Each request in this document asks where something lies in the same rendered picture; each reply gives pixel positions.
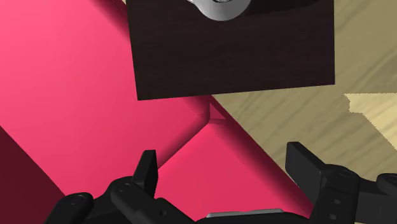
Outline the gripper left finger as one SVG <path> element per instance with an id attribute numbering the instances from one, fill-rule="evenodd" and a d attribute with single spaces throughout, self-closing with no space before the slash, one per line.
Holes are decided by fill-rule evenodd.
<path id="1" fill-rule="evenodd" d="M 111 182 L 105 193 L 130 224 L 197 224 L 163 198 L 154 198 L 158 181 L 157 154 L 145 150 L 133 176 Z M 90 193 L 80 192 L 61 198 L 45 224 L 83 224 L 95 206 Z"/>

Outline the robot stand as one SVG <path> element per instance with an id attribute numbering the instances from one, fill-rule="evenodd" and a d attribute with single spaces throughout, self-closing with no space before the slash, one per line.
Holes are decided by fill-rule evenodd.
<path id="1" fill-rule="evenodd" d="M 187 0 L 127 0 L 140 100 L 332 85 L 334 0 L 253 0 L 225 22 Z"/>

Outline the pink sofa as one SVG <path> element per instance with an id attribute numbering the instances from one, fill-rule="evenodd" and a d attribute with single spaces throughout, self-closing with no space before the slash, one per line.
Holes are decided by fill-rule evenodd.
<path id="1" fill-rule="evenodd" d="M 0 224 L 43 224 L 157 152 L 156 195 L 190 218 L 312 204 L 212 96 L 140 101 L 112 2 L 0 0 Z"/>

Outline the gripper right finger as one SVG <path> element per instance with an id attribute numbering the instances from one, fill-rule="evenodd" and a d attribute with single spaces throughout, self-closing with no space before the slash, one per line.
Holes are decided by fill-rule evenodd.
<path id="1" fill-rule="evenodd" d="M 285 170 L 314 205 L 309 224 L 397 224 L 397 173 L 369 181 L 299 142 L 287 143 Z"/>

